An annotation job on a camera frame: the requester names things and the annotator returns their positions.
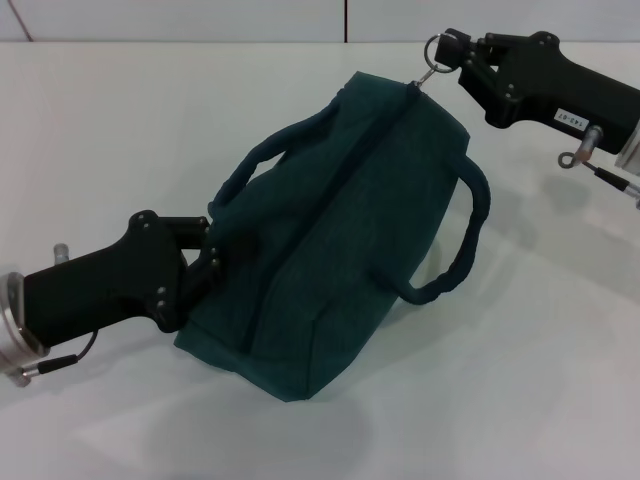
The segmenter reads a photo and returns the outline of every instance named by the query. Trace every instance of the bag handle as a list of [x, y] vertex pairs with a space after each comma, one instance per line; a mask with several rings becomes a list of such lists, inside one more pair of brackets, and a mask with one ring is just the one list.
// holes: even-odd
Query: bag handle
[[267, 162], [276, 155], [280, 155], [290, 149], [301, 137], [338, 113], [338, 96], [319, 113], [283, 128], [254, 147], [246, 158], [240, 162], [240, 165], [238, 165], [229, 179], [222, 184], [218, 194], [213, 199], [212, 206], [223, 207], [227, 205], [247, 185], [258, 164]]
[[452, 166], [460, 179], [467, 184], [473, 195], [473, 212], [469, 219], [469, 226], [464, 234], [462, 245], [449, 270], [440, 274], [438, 278], [429, 282], [422, 288], [414, 288], [409, 281], [384, 283], [389, 285], [400, 298], [413, 305], [425, 305], [434, 301], [441, 293], [450, 292], [467, 278], [473, 261], [480, 237], [480, 229], [489, 216], [491, 207], [491, 191], [482, 170], [465, 156], [452, 159]]

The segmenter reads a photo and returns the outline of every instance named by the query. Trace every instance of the fabric bag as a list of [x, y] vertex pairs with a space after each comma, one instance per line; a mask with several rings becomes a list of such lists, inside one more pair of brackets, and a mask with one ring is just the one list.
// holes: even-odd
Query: fabric bag
[[[357, 73], [320, 113], [255, 147], [211, 202], [207, 249], [250, 231], [259, 250], [229, 267], [175, 345], [281, 400], [313, 396], [398, 297], [424, 305], [469, 273], [490, 192], [468, 141], [415, 84]], [[446, 273], [413, 288], [458, 179], [473, 194], [460, 251]]]

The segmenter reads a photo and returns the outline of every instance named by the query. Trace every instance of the bolt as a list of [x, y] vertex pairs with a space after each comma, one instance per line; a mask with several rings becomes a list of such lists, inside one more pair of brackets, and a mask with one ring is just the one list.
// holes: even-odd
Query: bolt
[[54, 265], [69, 261], [69, 247], [65, 243], [58, 243], [53, 247]]

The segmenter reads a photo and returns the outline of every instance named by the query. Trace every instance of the key ring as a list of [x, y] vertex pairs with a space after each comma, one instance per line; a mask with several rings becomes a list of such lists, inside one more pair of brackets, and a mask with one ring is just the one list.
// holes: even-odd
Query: key ring
[[437, 35], [434, 35], [433, 37], [431, 37], [429, 40], [427, 40], [427, 44], [424, 46], [424, 59], [427, 62], [427, 65], [429, 65], [429, 68], [431, 70], [433, 70], [434, 72], [438, 72], [438, 73], [451, 73], [454, 70], [456, 70], [458, 67], [456, 68], [451, 68], [449, 67], [448, 69], [446, 68], [442, 68], [440, 65], [433, 63], [431, 61], [431, 59], [429, 58], [429, 47], [431, 46], [431, 44], [433, 42], [435, 42], [436, 40], [439, 40], [440, 37], [449, 37], [449, 38], [453, 38], [456, 42], [459, 42], [460, 39], [458, 37], [456, 37], [455, 35], [452, 35], [450, 33], [439, 33]]

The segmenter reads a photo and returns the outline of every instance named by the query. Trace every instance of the white sticker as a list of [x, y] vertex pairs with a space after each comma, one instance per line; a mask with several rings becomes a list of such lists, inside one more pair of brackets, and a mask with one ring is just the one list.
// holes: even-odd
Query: white sticker
[[589, 120], [586, 118], [579, 117], [575, 113], [567, 112], [566, 110], [558, 109], [556, 112], [556, 116], [553, 117], [555, 120], [564, 123], [565, 125], [569, 125], [570, 127], [577, 128], [578, 130], [584, 132], [589, 125]]

